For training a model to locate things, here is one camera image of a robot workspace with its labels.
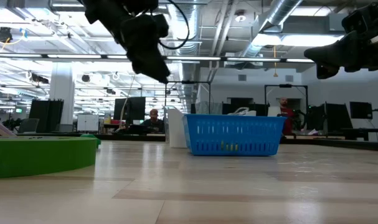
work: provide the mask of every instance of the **man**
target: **man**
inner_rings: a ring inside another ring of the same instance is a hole
[[[290,135],[293,133],[293,120],[294,111],[287,108],[288,100],[285,97],[280,98],[281,115],[287,117],[284,122],[283,134]]]
[[[158,110],[156,109],[150,111],[150,119],[147,119],[141,125],[153,129],[156,133],[164,132],[164,122],[158,119]]]

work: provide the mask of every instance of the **green object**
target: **green object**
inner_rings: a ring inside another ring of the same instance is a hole
[[[96,136],[94,136],[92,134],[82,134],[80,137],[97,139],[97,147],[99,147],[99,145],[102,144],[102,141],[100,139],[96,138]]]
[[[0,178],[49,174],[95,164],[92,138],[0,137]]]

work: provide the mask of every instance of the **basket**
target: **basket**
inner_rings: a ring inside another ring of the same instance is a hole
[[[185,114],[187,147],[195,156],[272,156],[284,117]]]

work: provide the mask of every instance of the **column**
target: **column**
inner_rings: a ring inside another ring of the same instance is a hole
[[[72,124],[74,114],[75,75],[72,63],[53,62],[50,99],[64,100],[61,124]]]

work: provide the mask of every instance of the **white container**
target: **white container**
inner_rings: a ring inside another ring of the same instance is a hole
[[[277,116],[278,114],[281,114],[279,106],[269,106],[268,116]]]
[[[177,109],[168,109],[169,147],[186,148],[183,114]]]

